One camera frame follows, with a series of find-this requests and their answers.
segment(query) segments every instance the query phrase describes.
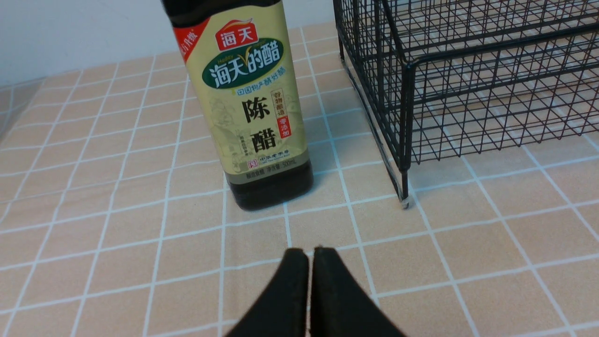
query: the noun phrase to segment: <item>basket leg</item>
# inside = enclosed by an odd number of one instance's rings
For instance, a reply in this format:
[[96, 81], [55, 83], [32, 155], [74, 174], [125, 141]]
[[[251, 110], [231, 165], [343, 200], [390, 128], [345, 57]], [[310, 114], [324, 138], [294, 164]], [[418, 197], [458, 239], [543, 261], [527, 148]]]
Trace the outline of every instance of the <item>basket leg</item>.
[[343, 42], [341, 41], [341, 37], [338, 36], [337, 40], [339, 40], [339, 57], [342, 61], [345, 61], [345, 53], [343, 52]]
[[404, 209], [408, 209], [410, 207], [410, 202], [412, 198], [410, 198], [409, 187], [408, 187], [408, 171], [403, 170], [401, 173], [401, 205]]

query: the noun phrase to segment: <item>vinegar bottle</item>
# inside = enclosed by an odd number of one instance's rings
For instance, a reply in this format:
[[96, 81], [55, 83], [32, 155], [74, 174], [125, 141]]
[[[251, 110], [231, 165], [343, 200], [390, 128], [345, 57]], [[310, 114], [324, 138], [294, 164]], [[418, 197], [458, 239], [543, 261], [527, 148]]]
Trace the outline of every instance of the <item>vinegar bottle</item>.
[[281, 0], [162, 0], [237, 204], [313, 184]]

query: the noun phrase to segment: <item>red tag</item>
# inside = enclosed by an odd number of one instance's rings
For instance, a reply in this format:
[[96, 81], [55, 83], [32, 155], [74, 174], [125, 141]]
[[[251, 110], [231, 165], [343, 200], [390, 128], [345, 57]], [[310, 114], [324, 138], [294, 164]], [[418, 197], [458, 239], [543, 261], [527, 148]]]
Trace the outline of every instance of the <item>red tag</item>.
[[217, 31], [214, 37], [221, 52], [258, 42], [256, 25], [252, 23], [251, 19], [230, 21]]
[[181, 51], [185, 63], [187, 62], [187, 59], [189, 59], [189, 55], [191, 55], [195, 46], [198, 44], [199, 38], [202, 36], [208, 25], [208, 21], [210, 21], [210, 18], [194, 27], [173, 28], [177, 43], [179, 44], [179, 51]]
[[278, 118], [277, 124], [279, 125], [279, 134], [281, 135], [281, 139], [291, 136], [291, 127], [289, 126], [289, 117], [285, 116], [285, 117]]

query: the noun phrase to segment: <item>brand logo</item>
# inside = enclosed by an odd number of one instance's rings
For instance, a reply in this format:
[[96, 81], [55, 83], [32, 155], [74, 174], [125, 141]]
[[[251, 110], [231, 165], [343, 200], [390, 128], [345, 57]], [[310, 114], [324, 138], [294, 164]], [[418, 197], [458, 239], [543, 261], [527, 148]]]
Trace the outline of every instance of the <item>brand logo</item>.
[[230, 21], [216, 32], [215, 37], [221, 52], [258, 42], [256, 25], [251, 19]]
[[208, 63], [202, 79], [211, 88], [236, 88], [268, 74], [279, 64], [283, 52], [283, 43], [273, 38], [261, 38], [247, 47], [228, 49]]

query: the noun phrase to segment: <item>black wire basket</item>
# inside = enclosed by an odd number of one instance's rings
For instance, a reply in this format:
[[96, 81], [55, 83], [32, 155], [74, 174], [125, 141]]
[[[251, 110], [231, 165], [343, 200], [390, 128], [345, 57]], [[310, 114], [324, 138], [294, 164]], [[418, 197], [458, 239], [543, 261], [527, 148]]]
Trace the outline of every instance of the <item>black wire basket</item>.
[[341, 59], [404, 207], [412, 162], [599, 130], [599, 0], [333, 3]]

